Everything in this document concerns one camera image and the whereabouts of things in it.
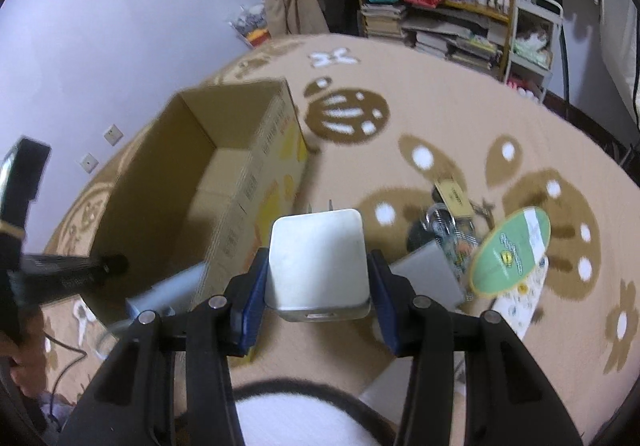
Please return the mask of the person's left hand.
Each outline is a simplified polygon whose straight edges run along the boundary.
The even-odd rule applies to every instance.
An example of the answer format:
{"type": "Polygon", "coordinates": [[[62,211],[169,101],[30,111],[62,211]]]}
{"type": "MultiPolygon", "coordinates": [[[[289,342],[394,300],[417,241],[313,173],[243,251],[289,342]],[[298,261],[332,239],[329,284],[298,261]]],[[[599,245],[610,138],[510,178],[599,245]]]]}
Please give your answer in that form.
{"type": "Polygon", "coordinates": [[[47,359],[44,354],[44,318],[35,308],[23,319],[23,340],[14,343],[1,333],[1,356],[12,360],[10,375],[15,385],[29,398],[38,398],[47,387],[47,359]]]}

